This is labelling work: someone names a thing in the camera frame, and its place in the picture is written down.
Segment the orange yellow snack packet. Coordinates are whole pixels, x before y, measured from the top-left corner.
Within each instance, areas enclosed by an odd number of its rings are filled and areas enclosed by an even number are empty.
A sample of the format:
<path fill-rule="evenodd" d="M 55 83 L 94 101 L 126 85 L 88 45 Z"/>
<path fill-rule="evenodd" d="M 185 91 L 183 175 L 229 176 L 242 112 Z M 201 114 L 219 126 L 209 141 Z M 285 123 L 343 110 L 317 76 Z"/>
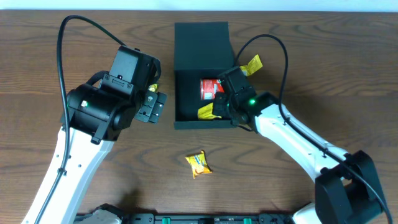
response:
<path fill-rule="evenodd" d="M 213 114 L 213 103 L 201 107 L 197 112 L 197 117 L 199 120 L 213 120 L 222 118 L 221 116 Z"/>

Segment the red soda can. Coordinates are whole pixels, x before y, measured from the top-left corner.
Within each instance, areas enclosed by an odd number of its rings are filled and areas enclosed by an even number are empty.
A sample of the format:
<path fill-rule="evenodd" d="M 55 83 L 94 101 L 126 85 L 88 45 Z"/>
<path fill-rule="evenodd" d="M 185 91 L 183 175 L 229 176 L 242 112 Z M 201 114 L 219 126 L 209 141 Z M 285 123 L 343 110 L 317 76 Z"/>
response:
<path fill-rule="evenodd" d="M 213 100 L 217 92 L 224 93 L 219 79 L 201 79 L 200 96 L 201 100 Z"/>

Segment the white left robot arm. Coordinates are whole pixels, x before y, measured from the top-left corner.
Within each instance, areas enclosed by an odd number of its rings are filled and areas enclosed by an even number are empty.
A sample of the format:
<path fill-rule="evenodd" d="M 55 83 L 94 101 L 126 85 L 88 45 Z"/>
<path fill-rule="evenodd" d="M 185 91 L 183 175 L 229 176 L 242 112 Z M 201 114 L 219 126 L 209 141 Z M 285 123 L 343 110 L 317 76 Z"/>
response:
<path fill-rule="evenodd" d="M 73 223 L 91 180 L 134 119 L 156 123 L 167 96 L 131 83 L 82 84 L 67 96 L 68 114 L 44 180 L 24 223 Z"/>

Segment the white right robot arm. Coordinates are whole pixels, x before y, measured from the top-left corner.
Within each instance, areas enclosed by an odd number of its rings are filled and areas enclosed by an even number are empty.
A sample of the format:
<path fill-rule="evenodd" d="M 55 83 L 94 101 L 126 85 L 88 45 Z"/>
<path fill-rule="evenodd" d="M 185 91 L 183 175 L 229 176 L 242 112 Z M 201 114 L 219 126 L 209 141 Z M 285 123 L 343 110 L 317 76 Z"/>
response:
<path fill-rule="evenodd" d="M 213 112 L 276 143 L 314 181 L 315 201 L 292 215 L 294 223 L 368 223 L 382 213 L 393 222 L 371 157 L 325 141 L 271 94 L 217 92 Z"/>

